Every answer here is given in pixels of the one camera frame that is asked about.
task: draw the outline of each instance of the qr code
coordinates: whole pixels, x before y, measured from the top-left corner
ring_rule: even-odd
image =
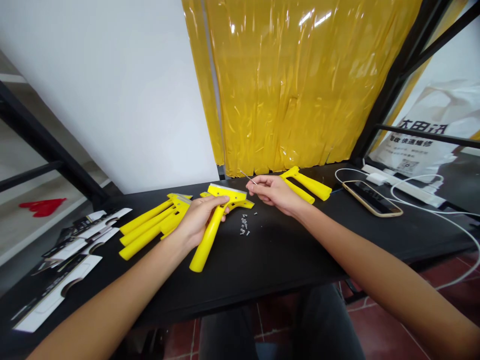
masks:
[[[398,165],[397,169],[411,173],[413,172],[413,170],[418,164],[419,164],[419,161],[411,161],[411,160],[403,159],[400,165]]]

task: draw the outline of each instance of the pile of screws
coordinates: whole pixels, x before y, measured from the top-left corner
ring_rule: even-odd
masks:
[[[242,214],[240,235],[245,234],[245,230],[246,230],[246,236],[250,234],[250,231],[247,225],[247,219],[246,219],[247,216],[248,216],[247,214]]]

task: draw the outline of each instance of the forearm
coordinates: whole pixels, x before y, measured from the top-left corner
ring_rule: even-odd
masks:
[[[108,359],[189,248],[172,233],[62,322],[29,359]]]
[[[480,329],[410,267],[314,206],[294,215],[370,297],[443,357],[478,351]]]

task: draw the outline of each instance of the bag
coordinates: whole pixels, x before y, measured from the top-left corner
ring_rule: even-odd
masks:
[[[454,80],[427,86],[399,128],[468,139],[480,130],[480,82]],[[391,132],[369,155],[407,177],[436,174],[456,159],[458,145]],[[418,180],[430,183],[434,176]]]

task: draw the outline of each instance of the phone case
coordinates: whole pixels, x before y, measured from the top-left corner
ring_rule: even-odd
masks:
[[[387,200],[390,204],[392,204],[394,207],[396,207],[397,209],[400,210],[400,212],[391,212],[391,213],[387,213],[387,214],[382,214],[382,213],[379,213],[377,211],[375,211],[375,209],[373,207],[371,207],[369,205],[368,202],[366,202],[365,200],[363,200],[360,196],[357,195],[357,193],[355,191],[353,191],[351,188],[348,187],[348,185],[346,185],[347,183],[356,183],[356,182],[360,182],[360,183],[363,183],[365,185],[367,185],[370,189],[372,189],[374,192],[376,192],[378,195],[380,195],[382,198],[384,198],[385,200]],[[404,211],[399,208],[397,205],[395,205],[393,202],[391,202],[390,200],[388,200],[385,196],[383,196],[381,193],[379,193],[377,190],[375,190],[373,187],[371,187],[370,185],[368,185],[366,182],[364,181],[359,181],[359,180],[348,180],[348,181],[344,181],[342,183],[342,186],[350,193],[353,195],[353,197],[355,199],[357,199],[364,207],[366,207],[368,209],[369,212],[371,212],[373,215],[379,217],[379,218],[394,218],[394,217],[398,217],[400,215],[402,215],[404,213]]]

